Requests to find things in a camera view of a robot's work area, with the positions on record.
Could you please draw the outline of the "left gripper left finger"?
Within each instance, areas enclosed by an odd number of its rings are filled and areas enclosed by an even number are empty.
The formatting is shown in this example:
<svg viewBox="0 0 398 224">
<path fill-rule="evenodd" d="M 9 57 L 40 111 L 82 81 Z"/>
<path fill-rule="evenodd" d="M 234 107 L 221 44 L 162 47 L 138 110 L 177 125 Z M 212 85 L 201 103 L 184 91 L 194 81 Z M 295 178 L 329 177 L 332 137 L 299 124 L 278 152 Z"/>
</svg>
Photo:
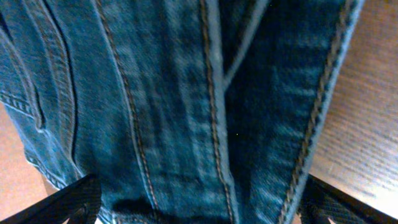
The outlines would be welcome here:
<svg viewBox="0 0 398 224">
<path fill-rule="evenodd" d="M 94 174 L 74 182 L 1 224 L 94 223 L 101 207 L 101 185 Z"/>
</svg>

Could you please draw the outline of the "dark blue jeans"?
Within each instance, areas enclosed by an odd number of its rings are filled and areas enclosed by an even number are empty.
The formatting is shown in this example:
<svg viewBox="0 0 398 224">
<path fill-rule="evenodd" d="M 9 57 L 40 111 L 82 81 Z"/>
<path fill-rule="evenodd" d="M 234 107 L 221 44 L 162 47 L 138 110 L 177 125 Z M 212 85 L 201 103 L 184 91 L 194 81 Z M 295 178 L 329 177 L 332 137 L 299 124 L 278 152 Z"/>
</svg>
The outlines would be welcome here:
<svg viewBox="0 0 398 224">
<path fill-rule="evenodd" d="M 103 223 L 290 223 L 362 6 L 2 0 L 1 101 Z"/>
</svg>

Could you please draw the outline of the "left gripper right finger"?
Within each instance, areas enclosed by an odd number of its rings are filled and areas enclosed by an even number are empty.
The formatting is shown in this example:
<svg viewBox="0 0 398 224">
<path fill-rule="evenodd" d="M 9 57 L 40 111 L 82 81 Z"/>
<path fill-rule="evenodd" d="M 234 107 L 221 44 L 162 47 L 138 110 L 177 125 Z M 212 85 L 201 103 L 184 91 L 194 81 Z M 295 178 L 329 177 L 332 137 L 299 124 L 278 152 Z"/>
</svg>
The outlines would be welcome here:
<svg viewBox="0 0 398 224">
<path fill-rule="evenodd" d="M 302 224 L 397 224 L 397 219 L 310 175 L 297 215 Z"/>
</svg>

